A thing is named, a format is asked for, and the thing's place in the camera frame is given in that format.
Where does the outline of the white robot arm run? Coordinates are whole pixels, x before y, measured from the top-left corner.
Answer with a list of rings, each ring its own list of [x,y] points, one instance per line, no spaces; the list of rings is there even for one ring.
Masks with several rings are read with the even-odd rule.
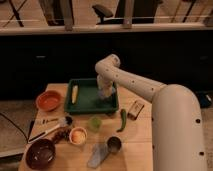
[[[207,171],[200,104],[189,88],[126,72],[115,54],[98,61],[95,71],[104,98],[117,83],[152,104],[153,171]]]

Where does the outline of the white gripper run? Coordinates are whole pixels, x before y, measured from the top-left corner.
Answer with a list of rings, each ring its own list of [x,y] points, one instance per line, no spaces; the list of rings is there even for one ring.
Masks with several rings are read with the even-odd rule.
[[[113,87],[113,82],[103,78],[102,76],[97,76],[98,93],[101,99],[107,99],[112,94],[116,92]]]

